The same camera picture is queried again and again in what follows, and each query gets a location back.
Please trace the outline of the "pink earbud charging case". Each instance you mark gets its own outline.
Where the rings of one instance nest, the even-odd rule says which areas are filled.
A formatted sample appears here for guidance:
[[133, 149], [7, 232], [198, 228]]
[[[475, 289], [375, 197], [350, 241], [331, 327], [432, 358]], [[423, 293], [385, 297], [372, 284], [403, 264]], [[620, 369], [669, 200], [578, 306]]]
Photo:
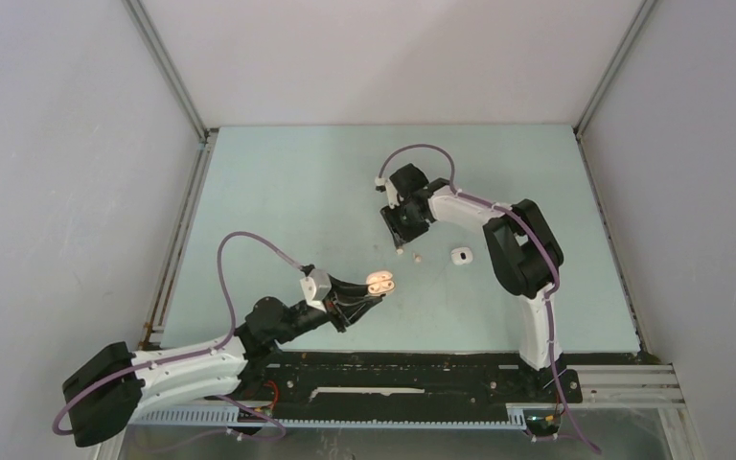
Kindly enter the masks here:
[[373, 272], [366, 277], [365, 285], [367, 292], [371, 296], [382, 296], [391, 293], [396, 284], [393, 280], [393, 273], [388, 270]]

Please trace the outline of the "white earbud charging case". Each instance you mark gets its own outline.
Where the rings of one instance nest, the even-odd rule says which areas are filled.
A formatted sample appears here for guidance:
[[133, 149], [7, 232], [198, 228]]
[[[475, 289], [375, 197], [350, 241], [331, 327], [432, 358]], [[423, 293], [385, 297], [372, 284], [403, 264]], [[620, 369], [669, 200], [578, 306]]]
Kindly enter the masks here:
[[473, 261], [473, 253], [468, 247], [457, 247], [450, 251], [450, 258], [454, 265], [468, 265]]

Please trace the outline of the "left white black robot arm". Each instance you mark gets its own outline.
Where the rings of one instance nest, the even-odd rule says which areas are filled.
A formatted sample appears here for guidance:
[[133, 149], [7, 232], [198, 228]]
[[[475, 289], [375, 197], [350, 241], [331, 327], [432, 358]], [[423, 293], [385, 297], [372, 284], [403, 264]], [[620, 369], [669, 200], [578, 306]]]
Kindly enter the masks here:
[[174, 405], [234, 393], [253, 399], [280, 345], [327, 324], [345, 332], [395, 287], [386, 270], [354, 284], [313, 269], [300, 284], [303, 300], [288, 306], [263, 297], [230, 336], [152, 352], [132, 352], [124, 342], [103, 347], [62, 385], [76, 446], [98, 445]]

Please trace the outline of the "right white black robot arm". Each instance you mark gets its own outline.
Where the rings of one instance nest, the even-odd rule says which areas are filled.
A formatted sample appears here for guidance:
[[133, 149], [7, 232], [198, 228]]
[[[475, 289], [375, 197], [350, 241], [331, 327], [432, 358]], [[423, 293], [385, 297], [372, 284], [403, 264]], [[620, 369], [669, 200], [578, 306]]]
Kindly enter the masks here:
[[562, 351], [547, 306], [559, 287], [564, 254], [537, 203], [529, 199], [514, 205], [493, 203], [463, 192], [445, 178], [430, 181], [412, 164], [387, 178], [376, 177], [375, 188], [387, 197], [380, 215], [398, 252], [436, 222], [483, 236], [495, 278], [522, 305], [524, 337], [518, 352], [530, 367], [518, 376], [520, 391], [533, 401], [552, 394], [558, 379], [550, 366]]

